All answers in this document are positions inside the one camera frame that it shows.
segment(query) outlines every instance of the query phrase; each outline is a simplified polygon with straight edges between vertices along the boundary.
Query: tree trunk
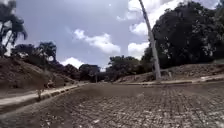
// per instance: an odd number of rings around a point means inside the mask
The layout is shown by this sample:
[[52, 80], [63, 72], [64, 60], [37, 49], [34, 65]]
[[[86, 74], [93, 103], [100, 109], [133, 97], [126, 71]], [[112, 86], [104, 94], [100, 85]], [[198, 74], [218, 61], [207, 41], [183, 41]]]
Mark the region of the tree trunk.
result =
[[3, 32], [3, 29], [4, 29], [4, 23], [2, 23], [2, 28], [0, 30], [0, 43], [2, 44], [2, 32]]
[[7, 48], [8, 44], [9, 44], [11, 38], [12, 38], [12, 33], [11, 33], [11, 35], [9, 36], [9, 38], [8, 38], [6, 44], [5, 44], [5, 47], [6, 47], [6, 48]]

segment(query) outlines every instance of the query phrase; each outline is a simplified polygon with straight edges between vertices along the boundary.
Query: palm tree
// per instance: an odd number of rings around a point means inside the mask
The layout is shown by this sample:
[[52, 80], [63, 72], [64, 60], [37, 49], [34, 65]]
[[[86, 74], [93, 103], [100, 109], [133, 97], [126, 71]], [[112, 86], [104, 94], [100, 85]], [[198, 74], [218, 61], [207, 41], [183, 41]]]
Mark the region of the palm tree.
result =
[[12, 26], [11, 28], [5, 29], [5, 31], [6, 33], [11, 31], [11, 34], [9, 35], [9, 38], [5, 44], [5, 47], [7, 47], [9, 43], [11, 43], [12, 45], [15, 45], [15, 42], [17, 38], [19, 37], [19, 35], [22, 35], [24, 40], [27, 38], [27, 32], [23, 26], [24, 21], [22, 19], [19, 19], [15, 15], [11, 15], [10, 20], [11, 20]]
[[10, 17], [12, 15], [13, 10], [16, 8], [16, 1], [9, 1], [8, 4], [0, 3], [0, 22], [1, 22], [1, 29], [0, 29], [0, 43], [2, 43], [3, 37], [6, 36], [4, 33], [4, 29], [6, 28], [5, 23], [10, 21]]

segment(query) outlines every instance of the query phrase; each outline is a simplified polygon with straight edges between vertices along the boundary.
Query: white cloud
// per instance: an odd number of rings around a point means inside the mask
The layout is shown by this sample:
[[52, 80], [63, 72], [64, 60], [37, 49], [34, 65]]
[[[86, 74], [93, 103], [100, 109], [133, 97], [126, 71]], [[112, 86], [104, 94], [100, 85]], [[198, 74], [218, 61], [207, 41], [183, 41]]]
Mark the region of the white cloud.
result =
[[141, 16], [141, 13], [132, 11], [132, 12], [126, 12], [124, 14], [124, 17], [117, 16], [116, 19], [118, 21], [134, 20], [134, 19], [139, 18], [139, 16]]
[[76, 29], [74, 33], [75, 33], [75, 36], [76, 36], [77, 39], [82, 40], [82, 39], [84, 39], [86, 37], [84, 35], [84, 31], [83, 30]]
[[[159, 17], [165, 13], [166, 9], [172, 10], [172, 9], [176, 8], [180, 2], [184, 2], [184, 1], [185, 0], [172, 0], [172, 1], [167, 2], [160, 6], [157, 6], [158, 4], [160, 4], [160, 2], [152, 3], [152, 5], [156, 5], [155, 8], [151, 7], [151, 4], [148, 6], [146, 4], [146, 9], [148, 11], [148, 17], [149, 17], [149, 22], [150, 22], [151, 28], [155, 25], [155, 23], [159, 19]], [[140, 22], [138, 24], [130, 26], [130, 31], [137, 35], [146, 35], [147, 27], [146, 27], [145, 22]]]
[[141, 44], [130, 43], [128, 45], [128, 55], [140, 60], [144, 55], [144, 51], [147, 47], [149, 47], [148, 42], [143, 42]]
[[136, 35], [147, 35], [147, 26], [144, 22], [134, 24], [129, 27], [130, 31]]
[[114, 54], [120, 53], [121, 51], [118, 45], [112, 43], [111, 37], [107, 33], [100, 36], [89, 37], [84, 34], [84, 30], [77, 29], [74, 34], [77, 39], [87, 42], [90, 46], [99, 48], [104, 53]]
[[76, 68], [79, 68], [84, 63], [76, 58], [70, 57], [66, 59], [65, 61], [61, 62], [61, 64], [64, 66], [66, 66], [67, 64], [71, 64], [75, 66]]
[[[162, 0], [142, 0], [146, 10], [153, 10], [159, 7], [162, 3]], [[139, 0], [131, 0], [128, 2], [129, 11], [141, 11], [141, 6]]]

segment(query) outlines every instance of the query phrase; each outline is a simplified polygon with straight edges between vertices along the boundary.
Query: vegetation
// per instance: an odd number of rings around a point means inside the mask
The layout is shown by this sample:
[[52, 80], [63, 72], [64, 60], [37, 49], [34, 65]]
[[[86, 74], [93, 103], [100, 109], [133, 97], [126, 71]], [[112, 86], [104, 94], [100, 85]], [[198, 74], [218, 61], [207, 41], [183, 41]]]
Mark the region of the vegetation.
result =
[[[224, 15], [217, 10], [189, 2], [179, 4], [174, 10], [167, 10], [160, 17], [153, 33], [162, 68], [211, 62], [224, 57]], [[142, 61], [151, 63], [151, 60], [149, 47]]]
[[[16, 2], [0, 3], [0, 53], [6, 52], [8, 44], [15, 45], [22, 35], [27, 38], [24, 21], [13, 11]], [[224, 57], [224, 1], [215, 10], [199, 3], [180, 3], [174, 10], [167, 9], [153, 27], [161, 68], [183, 64], [212, 62]], [[153, 70], [151, 46], [139, 61], [130, 56], [110, 57], [106, 72], [97, 65], [83, 64], [79, 69], [72, 65], [61, 65], [56, 59], [57, 47], [49, 42], [18, 44], [11, 50], [11, 58], [21, 59], [40, 68], [58, 72], [76, 80], [113, 81], [126, 75], [135, 75]]]

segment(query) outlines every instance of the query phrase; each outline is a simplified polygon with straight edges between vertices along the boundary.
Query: tree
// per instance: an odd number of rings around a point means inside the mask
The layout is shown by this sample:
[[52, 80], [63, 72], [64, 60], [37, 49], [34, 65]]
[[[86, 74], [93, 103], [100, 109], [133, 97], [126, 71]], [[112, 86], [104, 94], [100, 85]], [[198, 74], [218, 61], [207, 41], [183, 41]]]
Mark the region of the tree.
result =
[[15, 41], [17, 40], [19, 35], [22, 35], [24, 40], [27, 38], [27, 32], [23, 26], [24, 21], [22, 19], [19, 19], [15, 15], [11, 15], [10, 21], [12, 23], [12, 26], [5, 29], [5, 33], [11, 32], [8, 41], [5, 44], [5, 47], [7, 47], [9, 43], [15, 45]]
[[115, 56], [110, 57], [109, 67], [106, 69], [110, 79], [116, 80], [119, 77], [133, 75], [138, 72], [140, 62], [134, 57]]
[[68, 64], [65, 66], [64, 72], [67, 76], [70, 76], [72, 79], [79, 79], [79, 70]]
[[2, 43], [2, 39], [5, 36], [3, 31], [5, 29], [5, 23], [11, 21], [12, 12], [16, 8], [16, 1], [9, 1], [8, 4], [0, 2], [0, 22], [2, 24], [0, 30], [0, 43]]
[[49, 60], [53, 57], [53, 61], [56, 61], [57, 46], [53, 42], [41, 42], [37, 49], [43, 58]]
[[96, 75], [100, 73], [100, 68], [97, 65], [83, 64], [79, 67], [80, 80], [95, 81]]
[[12, 57], [24, 58], [32, 56], [36, 51], [36, 48], [32, 44], [18, 44], [15, 48], [11, 49]]
[[167, 10], [153, 28], [161, 67], [211, 62], [220, 51], [217, 46], [223, 44], [220, 36], [224, 30], [218, 26], [214, 15], [214, 10], [195, 2]]

